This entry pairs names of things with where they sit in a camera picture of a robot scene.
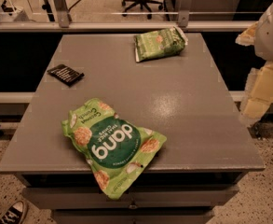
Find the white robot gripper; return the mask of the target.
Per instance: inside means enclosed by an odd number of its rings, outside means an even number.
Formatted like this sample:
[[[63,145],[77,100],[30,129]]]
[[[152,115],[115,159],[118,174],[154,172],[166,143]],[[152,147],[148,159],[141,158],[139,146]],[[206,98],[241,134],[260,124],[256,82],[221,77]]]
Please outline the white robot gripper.
[[[273,104],[273,3],[258,22],[238,35],[236,43],[254,45],[258,57],[272,61],[260,69],[251,69],[239,107],[242,121],[258,121]]]

